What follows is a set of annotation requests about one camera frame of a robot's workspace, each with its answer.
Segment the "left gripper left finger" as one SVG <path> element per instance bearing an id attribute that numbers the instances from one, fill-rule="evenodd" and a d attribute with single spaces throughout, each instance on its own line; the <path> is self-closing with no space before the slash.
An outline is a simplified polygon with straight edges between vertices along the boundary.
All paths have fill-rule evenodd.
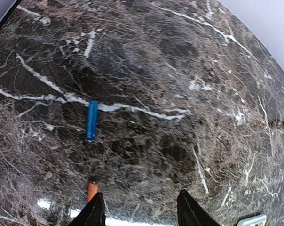
<path id="1" fill-rule="evenodd" d="M 103 194 L 98 192 L 68 226 L 105 226 Z"/>

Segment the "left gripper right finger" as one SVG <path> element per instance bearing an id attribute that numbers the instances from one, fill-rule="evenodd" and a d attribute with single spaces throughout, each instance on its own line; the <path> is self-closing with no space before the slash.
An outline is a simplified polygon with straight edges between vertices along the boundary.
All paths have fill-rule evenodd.
<path id="1" fill-rule="evenodd" d="M 179 226 L 220 226 L 184 189 L 177 197 L 177 219 Z"/>

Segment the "white remote control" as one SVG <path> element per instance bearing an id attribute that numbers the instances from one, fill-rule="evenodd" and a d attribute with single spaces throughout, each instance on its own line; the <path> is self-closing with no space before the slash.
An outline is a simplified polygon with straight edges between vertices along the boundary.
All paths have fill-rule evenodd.
<path id="1" fill-rule="evenodd" d="M 237 223 L 237 226 L 265 226 L 267 216 L 259 214 L 257 216 L 244 218 Z"/>

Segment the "blue battery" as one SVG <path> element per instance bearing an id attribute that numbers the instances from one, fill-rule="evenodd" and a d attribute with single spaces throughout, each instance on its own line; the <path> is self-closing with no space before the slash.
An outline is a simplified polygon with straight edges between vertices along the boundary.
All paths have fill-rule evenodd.
<path id="1" fill-rule="evenodd" d="M 89 142 L 95 141 L 98 119 L 98 102 L 90 101 L 88 106 L 86 140 Z"/>

